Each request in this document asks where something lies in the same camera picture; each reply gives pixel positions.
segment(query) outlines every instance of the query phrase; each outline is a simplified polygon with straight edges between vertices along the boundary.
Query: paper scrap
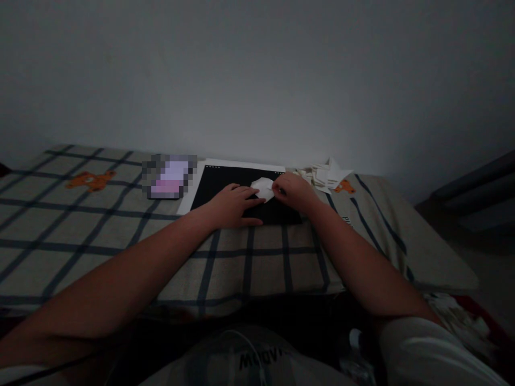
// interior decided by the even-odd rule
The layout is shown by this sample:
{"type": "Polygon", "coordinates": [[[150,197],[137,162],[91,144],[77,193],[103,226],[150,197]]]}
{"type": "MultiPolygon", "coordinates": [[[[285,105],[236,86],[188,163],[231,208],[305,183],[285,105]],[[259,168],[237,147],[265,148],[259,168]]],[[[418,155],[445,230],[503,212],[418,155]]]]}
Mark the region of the paper scrap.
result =
{"type": "Polygon", "coordinates": [[[258,198],[264,198],[267,202],[269,202],[272,198],[274,198],[274,191],[272,190],[272,184],[274,182],[271,179],[261,177],[260,179],[252,182],[251,188],[259,189],[259,192],[256,193],[258,198]]]}
{"type": "Polygon", "coordinates": [[[307,182],[314,185],[317,189],[326,192],[328,189],[335,189],[340,182],[347,177],[353,170],[342,170],[338,162],[330,157],[326,164],[311,164],[309,172],[302,173],[297,169],[297,174],[307,182]]]}

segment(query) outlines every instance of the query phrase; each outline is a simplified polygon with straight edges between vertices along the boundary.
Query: shirt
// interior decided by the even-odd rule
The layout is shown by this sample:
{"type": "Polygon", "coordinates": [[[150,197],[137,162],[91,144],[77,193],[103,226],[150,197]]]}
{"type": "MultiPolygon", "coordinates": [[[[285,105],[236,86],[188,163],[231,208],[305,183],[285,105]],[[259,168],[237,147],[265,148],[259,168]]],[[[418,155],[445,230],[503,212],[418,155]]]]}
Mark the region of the shirt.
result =
{"type": "MultiPolygon", "coordinates": [[[[508,385],[447,330],[425,319],[409,317],[389,322],[379,344],[390,385],[508,385]]],[[[2,369],[0,384],[44,369],[2,369]]],[[[277,334],[258,326],[244,326],[206,339],[141,386],[197,384],[354,385],[334,368],[298,353],[277,334]]],[[[29,385],[69,386],[61,374],[29,385]]]]}

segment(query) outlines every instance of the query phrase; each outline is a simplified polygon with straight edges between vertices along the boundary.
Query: orange teddy bear print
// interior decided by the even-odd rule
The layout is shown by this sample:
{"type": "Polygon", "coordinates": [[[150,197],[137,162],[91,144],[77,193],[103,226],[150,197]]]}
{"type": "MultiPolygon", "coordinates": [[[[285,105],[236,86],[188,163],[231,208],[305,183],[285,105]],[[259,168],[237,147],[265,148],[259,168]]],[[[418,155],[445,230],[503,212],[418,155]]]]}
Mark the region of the orange teddy bear print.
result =
{"type": "Polygon", "coordinates": [[[346,190],[347,192],[349,192],[349,193],[351,193],[351,194],[353,194],[353,193],[355,193],[355,192],[356,192],[356,189],[354,189],[354,188],[352,187],[352,185],[350,184],[350,182],[349,182],[349,181],[347,181],[347,180],[342,180],[342,181],[338,184],[338,186],[334,189],[334,191],[335,191],[335,192],[337,192],[337,193],[338,193],[340,190],[346,190]]]}
{"type": "Polygon", "coordinates": [[[114,175],[116,175],[116,172],[113,170],[108,170],[105,174],[102,175],[95,175],[90,172],[82,172],[76,175],[73,180],[71,180],[70,183],[66,185],[66,187],[71,189],[77,186],[87,185],[90,187],[88,192],[93,193],[105,188],[107,181],[113,178],[114,175]]]}

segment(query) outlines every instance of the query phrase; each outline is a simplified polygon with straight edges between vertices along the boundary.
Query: checkered blanket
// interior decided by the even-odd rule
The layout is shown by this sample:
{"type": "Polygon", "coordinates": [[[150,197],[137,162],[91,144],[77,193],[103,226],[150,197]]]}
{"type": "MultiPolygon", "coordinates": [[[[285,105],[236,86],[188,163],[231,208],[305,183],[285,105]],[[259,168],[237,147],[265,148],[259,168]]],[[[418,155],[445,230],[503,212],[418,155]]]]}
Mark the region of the checkered blanket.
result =
{"type": "MultiPolygon", "coordinates": [[[[178,218],[180,201],[148,200],[149,154],[57,146],[0,180],[0,307],[33,310],[178,218]],[[104,189],[69,188],[81,172],[116,174],[104,189]]],[[[477,278],[385,180],[353,174],[354,194],[317,191],[410,281],[473,288],[477,278]]],[[[251,297],[343,290],[307,219],[211,234],[153,305],[224,315],[251,297]]]]}

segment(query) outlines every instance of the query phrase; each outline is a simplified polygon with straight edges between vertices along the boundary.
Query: hand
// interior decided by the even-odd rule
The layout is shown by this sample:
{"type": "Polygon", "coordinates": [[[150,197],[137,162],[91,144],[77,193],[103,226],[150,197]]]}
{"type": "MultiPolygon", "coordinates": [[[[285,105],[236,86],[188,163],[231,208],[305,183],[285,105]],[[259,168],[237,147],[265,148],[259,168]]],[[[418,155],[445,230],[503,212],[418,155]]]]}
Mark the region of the hand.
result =
{"type": "Polygon", "coordinates": [[[196,210],[203,213],[203,217],[211,222],[214,229],[263,225],[260,219],[241,217],[246,209],[266,201],[264,198],[248,199],[257,192],[259,189],[229,184],[196,210]]]}
{"type": "Polygon", "coordinates": [[[308,216],[318,204],[322,203],[311,185],[302,177],[291,172],[279,176],[274,181],[272,190],[275,198],[280,202],[299,212],[306,213],[308,216]]]}

